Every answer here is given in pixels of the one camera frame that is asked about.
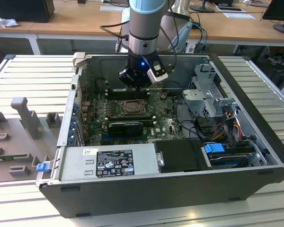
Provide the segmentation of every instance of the blue connector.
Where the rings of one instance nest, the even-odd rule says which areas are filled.
[[[208,143],[204,146],[206,153],[223,153],[225,152],[221,143]]]
[[[71,135],[71,136],[74,135],[74,133],[75,133],[74,130],[69,130],[69,131],[68,131],[68,134]]]
[[[49,163],[39,163],[36,168],[37,172],[49,172]]]
[[[79,105],[77,103],[74,103],[74,109],[78,110],[79,109]]]
[[[67,141],[68,141],[70,144],[72,144],[72,143],[74,142],[74,139],[73,139],[72,137],[69,137],[69,138],[67,139]]]
[[[71,128],[76,128],[76,124],[74,122],[71,122]]]

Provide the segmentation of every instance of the wire bundle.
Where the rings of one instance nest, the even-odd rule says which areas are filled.
[[[196,13],[197,16],[198,16],[198,21],[199,21],[199,24],[196,24],[195,21],[193,20],[193,18],[191,17],[191,14],[192,14],[192,13],[196,13],[196,12],[189,12],[189,16],[190,16],[190,18],[191,18],[191,20],[192,20],[193,26],[196,26],[196,27],[199,29],[200,33],[201,33],[200,40],[199,40],[199,42],[197,43],[197,45],[195,46],[195,49],[199,46],[199,44],[200,44],[201,41],[203,40],[202,48],[201,48],[201,50],[200,50],[200,53],[202,53],[202,51],[203,51],[204,48],[205,48],[208,35],[207,35],[207,31],[206,31],[204,28],[202,28],[202,26],[201,26],[201,21],[200,21],[200,16],[199,16],[199,14]]]

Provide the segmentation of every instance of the computer case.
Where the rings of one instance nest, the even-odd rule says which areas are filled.
[[[0,17],[47,23],[55,8],[53,0],[0,0]]]

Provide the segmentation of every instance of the desk leg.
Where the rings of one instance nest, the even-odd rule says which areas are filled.
[[[34,55],[41,55],[43,54],[41,47],[39,46],[37,42],[37,35],[36,34],[31,34],[27,37],[29,40],[30,46],[32,47]]]

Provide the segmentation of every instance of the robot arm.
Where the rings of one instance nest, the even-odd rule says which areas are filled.
[[[127,86],[140,89],[168,77],[156,50],[161,19],[174,0],[129,0],[129,3],[128,61],[119,78]]]

